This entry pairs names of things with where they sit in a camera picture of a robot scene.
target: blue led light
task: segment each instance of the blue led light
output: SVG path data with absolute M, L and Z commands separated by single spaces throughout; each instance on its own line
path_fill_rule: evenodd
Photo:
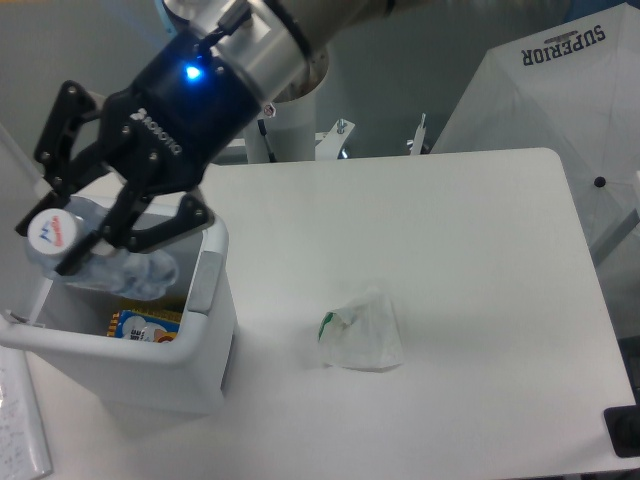
M 189 65 L 185 71 L 187 73 L 187 78 L 189 80 L 195 80 L 202 75 L 202 70 L 200 70 L 197 67 L 194 67 L 193 65 Z

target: black object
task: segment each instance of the black object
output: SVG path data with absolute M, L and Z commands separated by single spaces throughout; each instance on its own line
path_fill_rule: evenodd
M 208 65 L 213 58 L 211 47 L 215 47 L 224 37 L 232 35 L 249 20 L 251 20 L 251 5 L 247 0 L 236 0 L 218 20 L 217 28 L 198 43 L 196 58 L 203 65 Z
M 613 407 L 604 411 L 613 449 L 621 458 L 640 457 L 640 407 Z
M 16 231 L 25 236 L 35 215 L 63 208 L 70 195 L 110 169 L 125 184 L 100 227 L 57 266 L 60 275 L 73 274 L 101 240 L 116 248 L 147 252 L 213 223 L 213 212 L 187 193 L 175 217 L 147 230 L 133 230 L 154 197 L 196 189 L 211 159 L 260 111 L 253 95 L 220 58 L 212 57 L 206 68 L 193 66 L 199 42 L 193 32 L 181 32 L 129 88 L 107 98 L 102 111 L 79 84 L 62 85 L 34 153 L 52 191 Z M 192 68 L 196 75 L 190 75 Z M 70 158 L 81 126 L 96 119 L 100 119 L 98 139 Z
M 269 163 L 277 163 L 276 154 L 273 151 L 273 147 L 271 146 L 271 142 L 267 137 L 267 127 L 264 124 L 264 120 L 258 120 L 258 129 L 260 130 L 260 135 L 262 135 L 262 139 L 264 140 L 264 144 L 267 147 L 267 154 L 269 155 Z
M 636 405 L 605 410 L 604 418 L 616 455 L 640 457 L 640 336 L 618 341 Z

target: robotic arm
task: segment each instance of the robotic arm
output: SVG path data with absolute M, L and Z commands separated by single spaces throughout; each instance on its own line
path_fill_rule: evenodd
M 98 229 L 56 267 L 70 275 L 104 246 L 147 252 L 211 225 L 198 185 L 209 162 L 300 74 L 342 28 L 428 0 L 232 0 L 200 6 L 184 28 L 103 105 L 65 82 L 36 147 L 51 191 L 20 222 L 63 208 L 72 194 L 109 171 L 123 181 Z M 169 12 L 198 2 L 171 2 Z M 71 158 L 82 125 L 100 121 L 97 140 Z M 154 197 L 187 192 L 176 216 L 146 230 L 136 221 Z

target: white umbrella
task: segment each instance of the white umbrella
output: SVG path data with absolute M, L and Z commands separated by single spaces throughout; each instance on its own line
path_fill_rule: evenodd
M 636 206 L 639 10 L 620 5 L 487 52 L 433 151 L 525 147 L 560 155 L 590 245 Z M 637 237 L 598 274 L 618 334 L 640 333 Z

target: white trash bin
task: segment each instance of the white trash bin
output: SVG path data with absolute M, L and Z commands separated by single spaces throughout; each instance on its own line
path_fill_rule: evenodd
M 180 266 L 168 296 L 186 296 L 180 329 L 167 343 L 107 337 L 120 298 L 45 279 L 29 264 L 14 226 L 35 204 L 35 169 L 0 126 L 0 307 L 26 317 L 16 324 L 3 314 L 0 345 L 34 352 L 103 400 L 172 411 L 211 413 L 223 402 L 222 387 L 237 320 L 225 270 L 228 233 L 216 218 L 209 229 L 165 247 Z M 90 197 L 109 206 L 113 199 Z M 152 205 L 141 227 L 172 216 Z

